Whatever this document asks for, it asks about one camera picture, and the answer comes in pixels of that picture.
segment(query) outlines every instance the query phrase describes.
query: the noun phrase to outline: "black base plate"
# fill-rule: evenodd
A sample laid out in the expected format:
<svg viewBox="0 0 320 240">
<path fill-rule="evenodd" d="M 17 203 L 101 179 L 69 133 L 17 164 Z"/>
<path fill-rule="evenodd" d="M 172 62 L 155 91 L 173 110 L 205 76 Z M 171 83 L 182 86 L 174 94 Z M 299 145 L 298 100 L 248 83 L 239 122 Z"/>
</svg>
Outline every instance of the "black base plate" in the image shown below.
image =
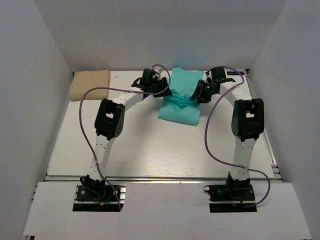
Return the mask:
<svg viewBox="0 0 320 240">
<path fill-rule="evenodd" d="M 120 188 L 121 188 L 121 186 L 119 186 L 119 185 L 113 185 L 113 186 L 114 186 L 115 190 L 117 191 L 118 198 L 120 198 Z M 94 202 L 94 201 L 103 202 L 104 200 L 109 198 L 112 194 L 113 194 L 112 188 L 109 185 L 106 185 L 105 189 L 104 189 L 104 194 L 99 196 L 99 198 L 94 198 L 90 194 L 90 190 L 88 190 L 84 186 L 80 185 L 79 188 L 78 188 L 78 192 L 76 194 L 76 200 L 79 201 L 79 202 Z M 109 201 L 110 202 L 116 202 L 117 201 L 116 196 L 113 195 L 110 198 Z"/>
<path fill-rule="evenodd" d="M 207 185 L 203 189 L 206 193 L 210 194 L 210 201 L 212 202 L 221 202 L 221 201 L 236 201 L 241 202 L 244 197 L 244 201 L 255 201 L 255 193 L 252 185 L 250 184 L 249 190 L 244 193 L 244 195 L 235 195 L 232 198 L 227 192 L 226 185 Z"/>
</svg>

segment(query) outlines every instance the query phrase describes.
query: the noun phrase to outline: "purple cable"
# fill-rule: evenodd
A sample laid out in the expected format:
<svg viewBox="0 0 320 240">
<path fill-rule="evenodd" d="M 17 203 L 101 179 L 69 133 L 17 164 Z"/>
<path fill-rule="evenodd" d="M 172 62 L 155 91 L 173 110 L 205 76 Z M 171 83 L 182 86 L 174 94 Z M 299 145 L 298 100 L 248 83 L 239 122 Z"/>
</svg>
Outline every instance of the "purple cable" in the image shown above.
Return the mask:
<svg viewBox="0 0 320 240">
<path fill-rule="evenodd" d="M 89 141 L 89 139 L 88 139 L 88 137 L 87 137 L 87 134 L 86 134 L 86 132 L 85 132 L 84 125 L 83 125 L 83 123 L 82 123 L 82 105 L 83 105 L 83 103 L 84 103 L 84 100 L 85 100 L 85 97 L 87 96 L 87 94 L 90 93 L 90 92 L 92 92 L 92 91 L 94 91 L 94 90 L 97 90 L 97 89 L 108 89 L 108 90 L 114 90 L 114 91 L 124 92 L 124 93 L 131 93 L 131 92 L 133 92 L 133 93 L 136 93 L 136 94 L 148 94 L 148 95 L 158 95 L 158 94 L 164 93 L 164 92 L 169 88 L 169 86 L 170 86 L 171 77 L 170 77 L 170 74 L 169 74 L 168 70 L 167 70 L 163 65 L 161 65 L 161 64 L 155 64 L 155 65 L 152 66 L 152 68 L 155 67 L 155 66 L 162 67 L 162 68 L 166 71 L 166 73 L 168 74 L 168 76 L 169 76 L 168 86 L 166 86 L 166 88 L 163 89 L 163 90 L 160 91 L 160 92 L 149 93 L 149 92 L 143 92 L 143 91 L 130 91 L 130 90 L 123 90 L 123 89 L 113 88 L 113 87 L 98 86 L 98 87 L 94 87 L 94 88 L 91 88 L 91 89 L 89 89 L 88 91 L 86 91 L 86 92 L 83 94 L 83 96 L 82 96 L 82 98 L 81 98 L 81 101 L 80 101 L 80 106 L 79 106 L 79 123 L 80 123 L 81 132 L 82 132 L 82 134 L 83 134 L 83 136 L 84 136 L 84 139 L 85 139 L 85 141 L 88 143 L 88 145 L 89 145 L 89 147 L 90 147 L 90 150 L 91 150 L 91 152 L 92 152 L 92 154 L 93 154 L 93 158 L 94 158 L 94 161 L 95 161 L 95 164 L 96 164 L 96 169 L 98 170 L 98 173 L 99 173 L 100 177 L 101 177 L 107 184 L 110 185 L 110 187 L 112 188 L 112 191 L 113 191 L 114 193 L 116 193 L 116 189 L 115 189 L 114 186 L 111 184 L 111 182 L 109 182 L 109 181 L 102 175 L 101 170 L 100 170 L 100 166 L 99 166 L 99 164 L 98 164 L 97 155 L 96 155 L 95 150 L 94 150 L 94 148 L 92 147 L 92 145 L 91 145 L 91 143 L 90 143 L 90 141 Z M 116 201 L 117 201 L 117 203 L 118 203 L 119 210 L 121 211 L 121 205 L 120 205 L 119 197 L 118 197 L 117 194 L 114 194 L 114 195 L 115 195 Z"/>
<path fill-rule="evenodd" d="M 206 124 L 205 124 L 205 130 L 204 130 L 204 145 L 205 145 L 205 149 L 206 151 L 208 152 L 208 154 L 214 159 L 216 160 L 217 162 L 221 163 L 221 164 L 224 164 L 224 165 L 228 165 L 228 166 L 231 166 L 231 167 L 237 167 L 237 168 L 241 168 L 241 169 L 246 169 L 245 166 L 241 166 L 241 165 L 237 165 L 237 164 L 233 164 L 233 163 L 229 163 L 229 162 L 225 162 L 225 161 L 222 161 L 220 160 L 219 158 L 215 157 L 209 150 L 209 147 L 208 147 L 208 128 L 209 128 L 209 122 L 210 122 L 210 119 L 211 119 L 211 116 L 212 114 L 214 113 L 214 110 L 216 109 L 218 103 L 221 101 L 221 99 L 226 96 L 229 92 L 231 92 L 233 89 L 239 87 L 240 85 L 244 84 L 245 83 L 245 79 L 244 77 L 240 74 L 240 72 L 238 72 L 237 70 L 231 68 L 231 67 L 228 67 L 228 66 L 222 66 L 223 68 L 226 68 L 226 69 L 230 69 L 234 72 L 236 72 L 241 78 L 242 78 L 242 82 L 236 84 L 235 86 L 231 87 L 230 89 L 228 89 L 224 94 L 222 94 L 219 99 L 216 101 L 216 103 L 213 105 L 213 108 L 211 109 L 210 113 L 209 113 L 209 116 L 206 120 Z M 254 204 L 251 204 L 251 205 L 247 205 L 247 206 L 244 206 L 244 207 L 247 207 L 247 208 L 251 208 L 251 207 L 255 207 L 257 206 L 258 204 L 262 203 L 268 196 L 269 192 L 270 192 L 270 188 L 271 188 L 271 182 L 270 182 L 270 179 L 269 177 L 263 172 L 263 171 L 260 171 L 260 170 L 256 170 L 256 169 L 251 169 L 251 168 L 248 168 L 248 171 L 251 171 L 251 172 L 256 172 L 256 173 L 260 173 L 262 175 L 265 176 L 266 180 L 268 181 L 268 189 L 266 191 L 266 194 L 264 195 L 264 197 L 258 201 L 257 203 L 254 203 Z"/>
</svg>

